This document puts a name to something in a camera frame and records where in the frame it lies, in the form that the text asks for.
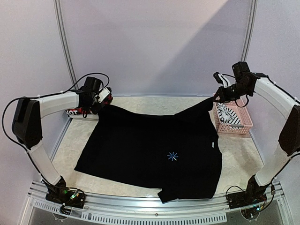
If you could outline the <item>black t-shirt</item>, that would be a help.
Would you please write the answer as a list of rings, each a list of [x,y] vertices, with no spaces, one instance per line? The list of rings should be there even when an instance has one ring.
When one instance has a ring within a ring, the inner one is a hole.
[[[222,170],[208,98],[173,115],[107,105],[98,113],[75,170],[120,183],[158,188],[161,202],[210,199]]]

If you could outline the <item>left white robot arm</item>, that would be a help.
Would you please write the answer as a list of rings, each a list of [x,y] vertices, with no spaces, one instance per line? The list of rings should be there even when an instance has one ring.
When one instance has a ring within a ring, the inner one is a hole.
[[[77,107],[81,108],[84,114],[89,112],[96,114],[111,96],[111,88],[104,85],[100,79],[90,74],[86,75],[85,79],[84,85],[78,90],[69,89],[39,97],[18,99],[12,132],[18,144],[25,148],[31,162],[48,186],[57,185],[61,175],[45,151],[41,119]]]

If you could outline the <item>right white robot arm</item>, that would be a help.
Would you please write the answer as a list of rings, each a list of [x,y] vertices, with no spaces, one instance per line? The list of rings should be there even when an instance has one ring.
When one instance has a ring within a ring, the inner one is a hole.
[[[232,71],[232,77],[235,79],[233,83],[229,82],[226,74],[214,73],[213,77],[221,85],[213,96],[214,102],[229,103],[242,96],[261,97],[270,104],[267,107],[270,118],[264,117],[264,120],[273,123],[266,127],[266,131],[276,135],[273,154],[267,157],[263,168],[249,182],[252,187],[242,195],[244,203],[253,204],[261,195],[258,187],[269,185],[300,151],[300,101],[277,85],[268,75],[250,71],[244,61],[233,64]]]

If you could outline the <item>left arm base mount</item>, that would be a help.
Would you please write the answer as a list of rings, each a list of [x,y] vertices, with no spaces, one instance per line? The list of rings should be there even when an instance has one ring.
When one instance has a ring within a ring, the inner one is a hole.
[[[80,209],[84,207],[87,195],[81,189],[67,187],[65,183],[56,185],[46,184],[46,187],[46,200]]]

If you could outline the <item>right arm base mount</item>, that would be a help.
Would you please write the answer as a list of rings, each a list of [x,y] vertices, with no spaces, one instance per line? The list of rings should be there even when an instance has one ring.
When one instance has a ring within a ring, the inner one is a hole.
[[[250,206],[253,204],[258,204],[260,202],[263,202],[263,205],[259,206],[258,209],[256,209],[257,212],[261,212],[261,211],[265,210],[266,208],[268,208],[274,199],[274,195],[276,192],[275,186],[272,184],[270,187],[271,187],[272,198],[269,203],[267,203],[267,196],[264,191],[261,194],[255,194],[254,196],[250,197],[247,195],[246,191],[241,189],[239,186],[229,187],[225,193],[225,198],[228,202],[230,209],[241,208],[241,207]],[[239,188],[240,192],[229,194],[228,191],[231,188]]]

